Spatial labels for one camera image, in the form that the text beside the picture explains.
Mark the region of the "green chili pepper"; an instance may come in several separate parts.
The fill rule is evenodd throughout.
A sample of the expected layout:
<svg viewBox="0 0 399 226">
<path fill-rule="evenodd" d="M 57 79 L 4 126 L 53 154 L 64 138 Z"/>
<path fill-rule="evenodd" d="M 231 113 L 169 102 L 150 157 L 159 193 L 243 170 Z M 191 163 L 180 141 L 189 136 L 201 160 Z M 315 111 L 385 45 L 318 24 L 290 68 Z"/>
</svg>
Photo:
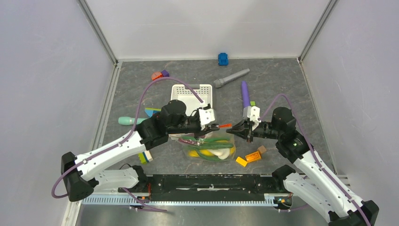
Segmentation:
<svg viewBox="0 0 399 226">
<path fill-rule="evenodd" d="M 201 137 L 191 137 L 191 136 L 183 136 L 182 138 L 178 139 L 179 142 L 189 144 L 189 145 L 202 145 L 205 143 L 213 143 L 217 141 L 230 141 L 229 138 L 227 137 L 206 137 L 206 138 L 201 138 Z"/>
</svg>

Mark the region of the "dark green cucumber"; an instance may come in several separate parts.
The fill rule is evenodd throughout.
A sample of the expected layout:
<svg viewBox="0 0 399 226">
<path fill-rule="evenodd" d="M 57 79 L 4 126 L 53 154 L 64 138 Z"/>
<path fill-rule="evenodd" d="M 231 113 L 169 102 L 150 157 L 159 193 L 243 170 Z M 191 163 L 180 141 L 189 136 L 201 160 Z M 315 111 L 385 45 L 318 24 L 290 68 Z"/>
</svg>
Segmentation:
<svg viewBox="0 0 399 226">
<path fill-rule="evenodd" d="M 234 144 L 229 142 L 210 142 L 204 143 L 200 146 L 200 149 L 224 149 L 224 148 L 233 148 Z"/>
</svg>

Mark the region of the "clear zip top bag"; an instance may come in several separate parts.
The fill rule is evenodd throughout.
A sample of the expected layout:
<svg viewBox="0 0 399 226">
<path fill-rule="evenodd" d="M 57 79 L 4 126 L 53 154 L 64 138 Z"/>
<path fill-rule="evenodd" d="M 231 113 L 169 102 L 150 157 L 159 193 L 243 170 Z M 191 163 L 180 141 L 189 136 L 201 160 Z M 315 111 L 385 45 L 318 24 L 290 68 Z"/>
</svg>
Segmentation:
<svg viewBox="0 0 399 226">
<path fill-rule="evenodd" d="M 188 157 L 212 162 L 227 161 L 236 153 L 234 135 L 226 132 L 230 128 L 231 123 L 223 124 L 219 126 L 218 131 L 198 138 L 193 134 L 180 136 L 177 142 L 183 146 L 183 151 Z"/>
</svg>

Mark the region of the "yellow banana bunch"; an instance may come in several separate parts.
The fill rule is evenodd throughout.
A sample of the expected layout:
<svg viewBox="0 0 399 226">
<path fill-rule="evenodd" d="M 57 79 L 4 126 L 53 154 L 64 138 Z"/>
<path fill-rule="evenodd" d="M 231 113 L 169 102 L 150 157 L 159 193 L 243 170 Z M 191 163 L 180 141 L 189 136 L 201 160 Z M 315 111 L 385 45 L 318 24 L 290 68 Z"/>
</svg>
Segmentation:
<svg viewBox="0 0 399 226">
<path fill-rule="evenodd" d="M 189 150 L 188 151 L 188 156 L 190 157 L 198 157 L 198 158 L 204 158 L 204 159 L 211 159 L 211 158 L 216 158 L 220 160 L 224 160 L 229 158 L 230 156 L 233 156 L 235 153 L 235 149 L 201 149 L 201 150 Z"/>
</svg>

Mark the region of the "white garlic bulb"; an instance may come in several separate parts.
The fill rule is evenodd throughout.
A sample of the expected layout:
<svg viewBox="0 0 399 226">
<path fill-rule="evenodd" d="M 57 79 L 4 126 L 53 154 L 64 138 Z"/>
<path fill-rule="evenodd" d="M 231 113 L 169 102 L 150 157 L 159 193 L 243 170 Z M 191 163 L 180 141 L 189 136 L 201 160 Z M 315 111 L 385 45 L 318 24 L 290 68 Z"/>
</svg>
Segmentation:
<svg viewBox="0 0 399 226">
<path fill-rule="evenodd" d="M 224 148 L 224 149 L 209 149 L 208 150 L 210 153 L 212 153 L 214 156 L 216 156 L 220 160 L 225 160 L 230 156 L 230 149 L 229 148 Z"/>
</svg>

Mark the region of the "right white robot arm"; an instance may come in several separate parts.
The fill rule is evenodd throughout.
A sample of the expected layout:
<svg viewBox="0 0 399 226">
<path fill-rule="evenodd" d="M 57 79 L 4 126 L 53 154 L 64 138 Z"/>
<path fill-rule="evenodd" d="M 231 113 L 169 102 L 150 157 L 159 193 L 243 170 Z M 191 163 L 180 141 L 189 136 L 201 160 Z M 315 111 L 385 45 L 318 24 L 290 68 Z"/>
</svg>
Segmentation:
<svg viewBox="0 0 399 226">
<path fill-rule="evenodd" d="M 249 115 L 227 133 L 252 142 L 255 137 L 275 139 L 279 153 L 311 180 L 308 183 L 295 169 L 284 165 L 272 173 L 272 187 L 289 191 L 315 209 L 330 226 L 373 226 L 379 207 L 365 201 L 346 186 L 321 160 L 313 146 L 296 129 L 291 109 L 277 107 L 271 121 L 258 119 L 260 109 L 251 107 Z"/>
</svg>

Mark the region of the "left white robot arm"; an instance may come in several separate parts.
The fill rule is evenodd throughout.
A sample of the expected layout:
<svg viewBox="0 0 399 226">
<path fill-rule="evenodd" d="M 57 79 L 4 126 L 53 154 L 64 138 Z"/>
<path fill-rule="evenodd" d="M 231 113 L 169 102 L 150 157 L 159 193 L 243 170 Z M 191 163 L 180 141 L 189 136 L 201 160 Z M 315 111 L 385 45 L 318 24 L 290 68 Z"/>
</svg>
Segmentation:
<svg viewBox="0 0 399 226">
<path fill-rule="evenodd" d="M 130 156 L 166 143 L 171 134 L 193 134 L 195 138 L 217 131 L 216 113 L 209 105 L 186 115 L 186 105 L 171 100 L 161 111 L 142 121 L 127 134 L 95 150 L 61 157 L 61 177 L 66 197 L 71 202 L 83 200 L 96 190 L 133 188 L 144 191 L 148 179 L 139 167 L 109 170 L 108 167 Z"/>
</svg>

